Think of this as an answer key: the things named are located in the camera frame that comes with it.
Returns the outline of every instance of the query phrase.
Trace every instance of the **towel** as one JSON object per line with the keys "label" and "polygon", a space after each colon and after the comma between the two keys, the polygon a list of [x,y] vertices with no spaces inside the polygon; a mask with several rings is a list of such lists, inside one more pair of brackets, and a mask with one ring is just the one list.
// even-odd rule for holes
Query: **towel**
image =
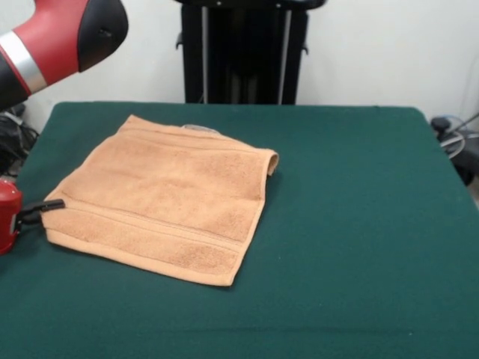
{"label": "towel", "polygon": [[46,198],[51,243],[182,280],[230,286],[265,204],[273,150],[130,116]]}

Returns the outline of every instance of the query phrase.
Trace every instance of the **green felt tablecloth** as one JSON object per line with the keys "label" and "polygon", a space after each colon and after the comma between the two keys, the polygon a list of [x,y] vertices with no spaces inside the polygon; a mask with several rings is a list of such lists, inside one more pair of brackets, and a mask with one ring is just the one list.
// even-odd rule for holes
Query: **green felt tablecloth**
{"label": "green felt tablecloth", "polygon": [[42,200],[129,114],[281,161],[231,288],[26,230],[0,257],[0,358],[479,358],[479,216],[410,108],[66,103],[18,181]]}

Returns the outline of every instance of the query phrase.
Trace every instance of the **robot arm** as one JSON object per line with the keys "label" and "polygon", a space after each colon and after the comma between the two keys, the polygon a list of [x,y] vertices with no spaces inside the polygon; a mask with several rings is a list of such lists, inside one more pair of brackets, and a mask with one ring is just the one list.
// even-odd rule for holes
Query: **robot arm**
{"label": "robot arm", "polygon": [[25,24],[0,37],[0,109],[110,56],[128,32],[120,0],[35,0]]}

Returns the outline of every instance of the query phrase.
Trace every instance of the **wire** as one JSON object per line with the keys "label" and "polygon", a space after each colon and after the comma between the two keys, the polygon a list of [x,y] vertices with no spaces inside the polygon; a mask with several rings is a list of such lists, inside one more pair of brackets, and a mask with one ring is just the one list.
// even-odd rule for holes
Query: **wire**
{"label": "wire", "polygon": [[458,132],[454,132],[454,135],[456,135],[456,138],[452,138],[449,141],[441,143],[441,147],[451,146],[452,144],[455,144],[457,142],[461,143],[457,150],[449,154],[449,159],[453,159],[454,157],[458,156],[462,151],[464,151],[464,148],[466,148],[466,139],[464,138],[464,136]]}
{"label": "wire", "polygon": [[443,118],[448,118],[448,119],[451,119],[451,120],[456,120],[456,121],[459,121],[461,123],[465,123],[465,121],[461,118],[461,117],[458,117],[458,116],[454,116],[453,114],[443,114],[442,116],[439,116],[439,117],[443,117]]}
{"label": "wire", "polygon": [[453,129],[447,131],[443,137],[447,136],[447,135],[450,135],[452,133],[455,133],[457,132],[457,130],[459,129],[462,129],[463,127],[469,125],[471,122],[477,120],[479,118],[479,113],[475,114],[474,116],[472,116],[471,118],[469,118],[467,121],[464,121],[463,123],[461,123],[460,125],[454,127]]}
{"label": "wire", "polygon": [[[456,144],[457,142],[461,142],[463,140],[464,136],[461,136],[460,138],[452,138],[450,140],[441,142],[441,147],[449,147],[452,144]],[[469,140],[471,138],[479,138],[479,133],[475,133],[473,135],[466,136],[464,139]]]}

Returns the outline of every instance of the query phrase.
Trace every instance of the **black clip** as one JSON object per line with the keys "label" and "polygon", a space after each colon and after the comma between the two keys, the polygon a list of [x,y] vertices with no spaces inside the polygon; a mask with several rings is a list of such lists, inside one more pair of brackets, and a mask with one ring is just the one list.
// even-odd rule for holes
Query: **black clip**
{"label": "black clip", "polygon": [[38,224],[41,222],[41,212],[65,208],[63,200],[48,200],[46,202],[32,203],[25,206],[18,214],[16,229],[20,230],[24,224]]}

